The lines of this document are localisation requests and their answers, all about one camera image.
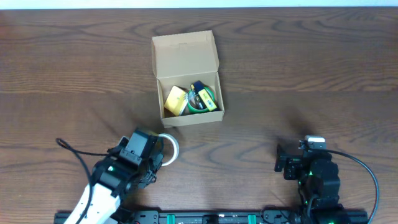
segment green ring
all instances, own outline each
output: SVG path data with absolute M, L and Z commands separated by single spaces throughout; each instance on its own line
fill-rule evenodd
M 209 88 L 207 88 L 207 87 L 205 87 L 205 90 L 206 90 L 208 93 L 210 93 L 211 99 L 214 101 L 214 93 L 213 93 Z M 194 107 L 191 105 L 191 99 L 188 99 L 188 109 L 189 109 L 189 112 L 191 112 L 191 113 L 193 113 L 193 114 L 195 114 L 195 113 L 206 113 L 206 112 L 209 112 L 209 108 L 205 108 L 205 109 L 203 109 L 203 110 L 199 110 L 199 109 L 194 108 Z

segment wooden tabletop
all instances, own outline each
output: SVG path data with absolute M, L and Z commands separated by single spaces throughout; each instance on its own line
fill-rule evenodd
M 210 29 L 224 120 L 163 129 L 151 37 Z M 374 222 L 396 222 L 397 62 L 397 8 L 2 11 L 0 223 L 52 223 L 75 207 L 87 179 L 55 138 L 105 152 L 137 126 L 173 134 L 180 155 L 127 207 L 297 205 L 297 183 L 274 172 L 276 145 L 317 134 L 373 169 Z M 340 202 L 370 213 L 370 175 L 333 160 Z

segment box lid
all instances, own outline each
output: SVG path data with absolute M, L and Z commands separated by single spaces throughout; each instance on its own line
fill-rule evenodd
M 211 30 L 152 38 L 152 68 L 157 78 L 217 72 L 218 65 Z

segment white tape roll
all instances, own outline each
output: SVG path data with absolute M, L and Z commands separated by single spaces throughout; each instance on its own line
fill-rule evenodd
M 180 146 L 178 145 L 177 140 L 176 140 L 173 136 L 171 136 L 171 135 L 169 135 L 169 134 L 164 134 L 164 133 L 163 133 L 163 134 L 159 134 L 159 137 L 167 138 L 168 140 L 170 140 L 170 142 L 172 142 L 173 147 L 174 147 L 174 154 L 173 154 L 173 157 L 172 157 L 169 161 L 164 162 L 164 163 L 162 164 L 162 166 L 168 166 L 168 165 L 170 165 L 172 162 L 174 162 L 174 160 L 177 159 L 178 154 L 180 153 Z

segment cardboard box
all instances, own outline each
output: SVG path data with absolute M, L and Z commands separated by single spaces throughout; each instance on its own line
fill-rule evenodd
M 218 56 L 211 30 L 152 38 L 152 67 L 157 79 L 160 118 L 165 128 L 222 121 L 223 97 L 218 78 Z M 174 85 L 190 89 L 200 80 L 215 94 L 219 111 L 185 116 L 169 116 L 164 103 Z

